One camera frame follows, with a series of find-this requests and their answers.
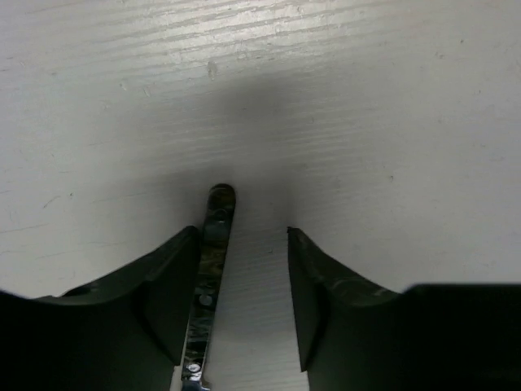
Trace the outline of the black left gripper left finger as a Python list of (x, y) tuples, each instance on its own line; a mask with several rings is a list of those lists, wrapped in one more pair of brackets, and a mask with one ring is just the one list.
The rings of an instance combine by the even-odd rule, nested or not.
[(1, 295), (4, 390), (167, 390), (180, 364), (200, 257), (188, 226), (59, 297)]

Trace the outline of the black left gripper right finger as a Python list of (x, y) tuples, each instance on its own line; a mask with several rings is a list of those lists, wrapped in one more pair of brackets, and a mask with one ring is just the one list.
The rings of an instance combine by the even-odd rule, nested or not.
[(301, 370), (312, 390), (517, 390), (520, 287), (429, 283), (397, 293), (287, 231)]

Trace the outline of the dark handled knife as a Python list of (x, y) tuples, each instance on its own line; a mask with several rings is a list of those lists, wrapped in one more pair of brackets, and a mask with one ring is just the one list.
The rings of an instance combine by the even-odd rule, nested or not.
[(201, 229), (201, 258), (182, 359), (182, 389), (209, 390), (204, 379), (212, 327), (217, 310), (225, 258), (234, 219), (234, 188), (219, 183), (212, 187)]

